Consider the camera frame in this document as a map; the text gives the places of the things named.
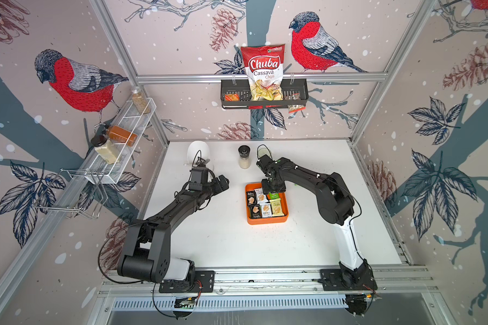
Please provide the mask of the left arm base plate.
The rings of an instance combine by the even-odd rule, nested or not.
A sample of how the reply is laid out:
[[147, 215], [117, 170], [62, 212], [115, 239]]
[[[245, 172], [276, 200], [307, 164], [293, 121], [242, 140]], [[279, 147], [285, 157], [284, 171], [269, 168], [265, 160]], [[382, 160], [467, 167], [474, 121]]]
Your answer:
[[213, 270], [190, 272], [185, 280], [164, 280], [159, 285], [159, 293], [211, 293], [214, 278]]

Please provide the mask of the green cookie packet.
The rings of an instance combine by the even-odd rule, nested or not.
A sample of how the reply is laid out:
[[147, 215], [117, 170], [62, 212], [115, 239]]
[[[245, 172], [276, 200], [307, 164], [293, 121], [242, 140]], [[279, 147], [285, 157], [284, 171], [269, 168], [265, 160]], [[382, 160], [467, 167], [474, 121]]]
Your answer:
[[268, 199], [269, 200], [277, 200], [277, 199], [280, 199], [280, 195], [278, 193], [269, 193]]

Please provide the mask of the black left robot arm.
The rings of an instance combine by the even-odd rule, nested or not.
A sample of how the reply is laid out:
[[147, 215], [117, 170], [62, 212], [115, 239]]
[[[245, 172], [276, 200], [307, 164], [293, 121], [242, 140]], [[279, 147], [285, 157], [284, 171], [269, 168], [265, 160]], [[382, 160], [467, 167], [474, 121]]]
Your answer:
[[191, 190], [185, 183], [168, 206], [152, 217], [129, 227], [117, 263], [119, 276], [159, 283], [169, 271], [173, 231], [214, 196], [229, 189], [224, 175]]

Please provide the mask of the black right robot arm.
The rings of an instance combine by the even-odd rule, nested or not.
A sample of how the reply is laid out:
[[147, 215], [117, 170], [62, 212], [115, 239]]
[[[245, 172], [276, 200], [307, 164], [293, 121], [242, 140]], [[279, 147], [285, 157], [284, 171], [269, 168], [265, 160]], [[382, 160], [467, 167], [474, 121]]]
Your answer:
[[267, 154], [258, 159], [257, 166], [265, 175], [262, 188], [266, 193], [285, 192], [287, 181], [301, 186], [316, 196], [320, 216], [332, 224], [340, 261], [336, 268], [319, 271], [319, 283], [324, 291], [376, 291], [378, 285], [373, 269], [362, 257], [355, 240], [352, 225], [355, 197], [342, 176], [339, 173], [317, 173], [285, 157], [274, 160]]

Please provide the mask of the beige cookie packet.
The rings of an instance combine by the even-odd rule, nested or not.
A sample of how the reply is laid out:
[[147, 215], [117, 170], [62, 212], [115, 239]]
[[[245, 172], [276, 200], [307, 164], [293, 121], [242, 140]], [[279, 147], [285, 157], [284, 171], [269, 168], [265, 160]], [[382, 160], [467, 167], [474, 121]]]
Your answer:
[[285, 216], [285, 214], [283, 212], [283, 208], [282, 208], [282, 201], [280, 198], [275, 199], [275, 200], [271, 200], [270, 204], [271, 204], [271, 212], [272, 212], [273, 217], [284, 217]]

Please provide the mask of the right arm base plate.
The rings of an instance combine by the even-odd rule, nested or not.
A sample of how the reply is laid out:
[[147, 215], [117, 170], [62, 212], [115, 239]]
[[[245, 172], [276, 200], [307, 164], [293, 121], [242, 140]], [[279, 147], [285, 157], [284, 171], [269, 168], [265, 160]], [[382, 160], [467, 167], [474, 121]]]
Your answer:
[[348, 268], [321, 269], [320, 279], [324, 291], [376, 291], [378, 285], [369, 266], [350, 270]]

